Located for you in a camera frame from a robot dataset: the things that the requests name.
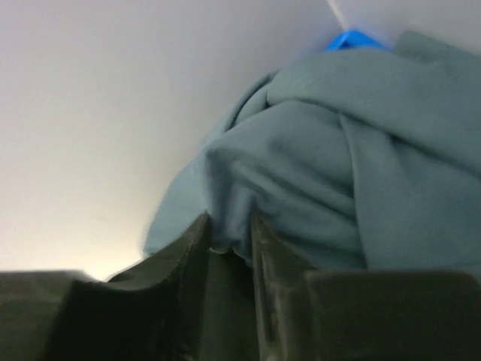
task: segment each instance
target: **teal fabric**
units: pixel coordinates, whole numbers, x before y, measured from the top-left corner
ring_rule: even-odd
[[[207,209],[250,261],[258,208],[312,263],[481,272],[481,58],[415,32],[257,83],[177,176],[146,254]]]

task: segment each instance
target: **folded blanket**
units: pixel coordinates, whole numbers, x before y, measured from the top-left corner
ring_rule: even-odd
[[[481,273],[481,58],[415,32],[259,81],[175,178],[145,253],[207,209],[250,261],[258,208],[313,264]]]

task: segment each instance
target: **blue object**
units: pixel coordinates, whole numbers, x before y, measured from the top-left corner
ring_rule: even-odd
[[[355,47],[377,47],[378,49],[388,50],[387,47],[369,38],[357,30],[349,30],[338,35],[327,47],[326,51],[352,49]]]

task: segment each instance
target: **teal cloth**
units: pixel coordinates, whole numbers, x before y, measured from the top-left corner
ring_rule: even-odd
[[[259,81],[175,178],[145,253],[204,209],[250,261],[258,208],[313,264],[481,272],[481,58],[416,32]]]

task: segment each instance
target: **white wall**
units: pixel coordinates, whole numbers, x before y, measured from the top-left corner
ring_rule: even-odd
[[[479,0],[330,0],[345,29],[357,28],[393,45],[407,29],[481,51]]]
[[[207,128],[339,31],[323,0],[0,2],[0,269],[136,261]]]

